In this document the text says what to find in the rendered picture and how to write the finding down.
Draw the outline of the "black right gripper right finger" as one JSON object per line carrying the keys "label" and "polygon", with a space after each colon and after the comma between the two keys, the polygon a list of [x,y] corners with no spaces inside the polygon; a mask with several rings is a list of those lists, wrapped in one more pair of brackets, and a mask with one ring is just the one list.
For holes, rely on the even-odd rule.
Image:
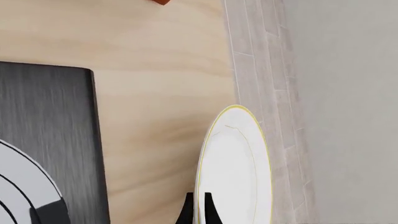
{"label": "black right gripper right finger", "polygon": [[205,221],[206,224],[223,224],[209,192],[205,193]]}

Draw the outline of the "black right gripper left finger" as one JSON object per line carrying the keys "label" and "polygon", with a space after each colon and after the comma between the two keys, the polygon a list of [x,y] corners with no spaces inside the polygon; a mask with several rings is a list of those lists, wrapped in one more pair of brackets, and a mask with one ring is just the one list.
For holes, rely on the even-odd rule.
{"label": "black right gripper left finger", "polygon": [[193,192],[188,192],[175,224],[193,224],[194,199]]}

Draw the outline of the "white plate with yellow rim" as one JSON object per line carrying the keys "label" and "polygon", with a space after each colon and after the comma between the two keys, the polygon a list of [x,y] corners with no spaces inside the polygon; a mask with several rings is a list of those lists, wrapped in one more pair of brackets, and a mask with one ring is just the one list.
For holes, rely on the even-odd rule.
{"label": "white plate with yellow rim", "polygon": [[272,178],[267,143],[244,106],[225,108],[208,128],[201,147],[193,196],[193,224],[213,203],[220,224],[271,224]]}

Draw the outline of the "flat black stove plate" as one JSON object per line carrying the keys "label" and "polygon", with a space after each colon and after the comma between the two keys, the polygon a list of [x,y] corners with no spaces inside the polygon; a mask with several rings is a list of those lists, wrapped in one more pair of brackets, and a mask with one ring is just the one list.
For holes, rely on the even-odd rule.
{"label": "flat black stove plate", "polygon": [[0,62],[0,139],[49,173],[71,224],[111,224],[90,69]]}

